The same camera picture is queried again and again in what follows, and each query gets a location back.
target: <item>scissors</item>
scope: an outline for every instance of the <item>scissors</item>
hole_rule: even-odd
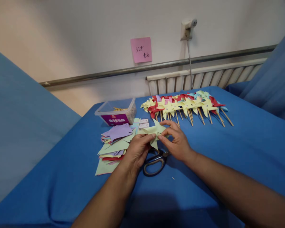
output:
[[[152,156],[151,158],[148,158],[145,160],[145,163],[143,165],[143,169],[142,169],[142,172],[145,176],[147,177],[152,177],[152,176],[156,176],[157,174],[159,174],[162,169],[164,168],[165,164],[166,164],[166,161],[167,161],[167,156],[170,155],[169,152],[163,152],[162,150],[158,149],[156,150],[155,148],[152,148],[148,151],[148,153],[154,153],[155,155]],[[154,172],[154,173],[148,173],[147,172],[147,167],[149,165],[154,165],[156,164],[157,162],[161,162],[161,167],[158,171]]]

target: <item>cord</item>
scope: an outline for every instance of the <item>cord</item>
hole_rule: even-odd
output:
[[[191,69],[191,56],[190,56],[190,48],[189,48],[189,40],[187,40],[188,54],[189,54],[189,66],[190,66],[190,76],[191,76],[191,88],[193,89],[193,77],[192,77],[192,69]]]

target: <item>forearm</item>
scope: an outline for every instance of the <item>forearm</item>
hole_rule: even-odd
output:
[[[137,168],[121,162],[80,213],[72,227],[117,227],[122,221],[137,174]]]
[[[285,227],[285,197],[201,154],[185,164],[243,222],[250,226]]]

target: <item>plastic box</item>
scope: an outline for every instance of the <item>plastic box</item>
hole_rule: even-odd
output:
[[[114,107],[127,110],[114,111]],[[106,101],[96,110],[95,115],[109,126],[133,124],[136,115],[135,98]]]

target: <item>radiator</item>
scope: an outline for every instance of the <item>radiator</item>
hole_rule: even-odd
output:
[[[190,70],[147,76],[150,95],[181,90],[199,89],[206,86],[225,88],[229,84],[250,81],[267,58],[208,66]]]

